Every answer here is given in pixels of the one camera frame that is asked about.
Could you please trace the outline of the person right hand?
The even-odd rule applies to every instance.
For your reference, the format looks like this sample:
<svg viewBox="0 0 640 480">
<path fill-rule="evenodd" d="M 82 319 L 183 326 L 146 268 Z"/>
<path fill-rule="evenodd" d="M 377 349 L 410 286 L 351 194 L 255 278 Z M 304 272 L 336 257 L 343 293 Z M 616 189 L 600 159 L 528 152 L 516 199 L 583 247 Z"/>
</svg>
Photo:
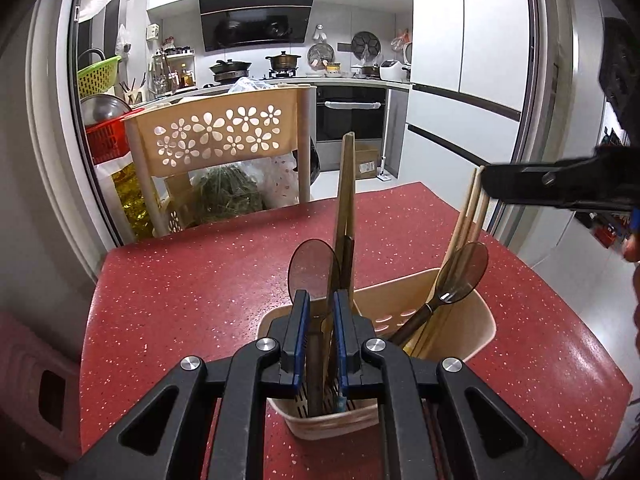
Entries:
<svg viewBox="0 0 640 480">
<path fill-rule="evenodd" d="M 634 264 L 634 274 L 632 274 L 632 288 L 636 297 L 636 307 L 634 308 L 634 345 L 637 352 L 640 352 L 640 240 L 639 234 L 634 233 L 626 240 L 623 249 L 623 257 L 627 262 Z"/>
</svg>

